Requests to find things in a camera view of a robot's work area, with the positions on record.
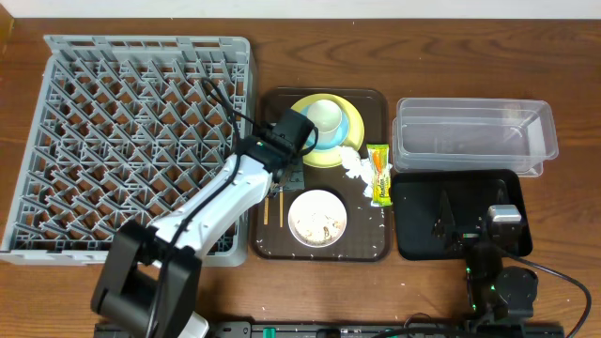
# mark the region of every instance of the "black plastic tray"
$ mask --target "black plastic tray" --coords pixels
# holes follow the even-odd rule
[[[388,105],[384,97],[369,89],[276,88],[261,100],[259,120],[274,122],[277,115],[296,101],[312,94],[330,93],[352,103],[362,115],[365,126],[359,150],[367,157],[366,144],[387,144]],[[360,178],[348,178],[341,165],[329,169],[303,166],[305,190],[322,189],[337,195],[347,208],[348,223],[343,236],[325,248],[310,248],[298,242],[290,232],[287,215],[290,205],[303,191],[284,193],[284,224],[280,227],[280,197],[270,200],[269,223],[263,224],[261,204],[251,222],[251,246],[266,259],[293,259],[336,262],[376,262],[392,247],[390,207],[371,207],[371,199],[362,195],[365,184]]]
[[[516,245],[505,248],[525,256],[532,251],[532,237],[519,178],[510,170],[405,173],[393,178],[394,221],[398,249],[408,260],[458,259],[461,252],[445,250],[444,240],[432,235],[446,193],[457,231],[478,232],[477,226],[492,205],[515,205],[524,226]]]

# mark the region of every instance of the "clear plastic container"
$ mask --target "clear plastic container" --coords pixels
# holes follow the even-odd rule
[[[537,177],[559,154],[551,107],[540,100],[401,99],[394,168],[510,169]]]

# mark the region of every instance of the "snack wrapper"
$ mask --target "snack wrapper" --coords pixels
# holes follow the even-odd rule
[[[386,207],[391,206],[391,171],[388,166],[388,145],[367,145],[369,161],[374,171],[374,194],[372,200],[375,204]]]

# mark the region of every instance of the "gray plastic crate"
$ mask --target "gray plastic crate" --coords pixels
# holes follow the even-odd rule
[[[0,247],[14,264],[103,263],[128,220],[147,225],[199,191],[231,151],[232,126],[200,83],[255,108],[245,38],[46,36],[48,60]],[[251,125],[240,120],[242,136]],[[248,215],[204,266],[247,256]]]

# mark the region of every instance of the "white backdrop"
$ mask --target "white backdrop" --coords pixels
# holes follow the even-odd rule
[[[601,0],[0,0],[15,18],[601,19]]]

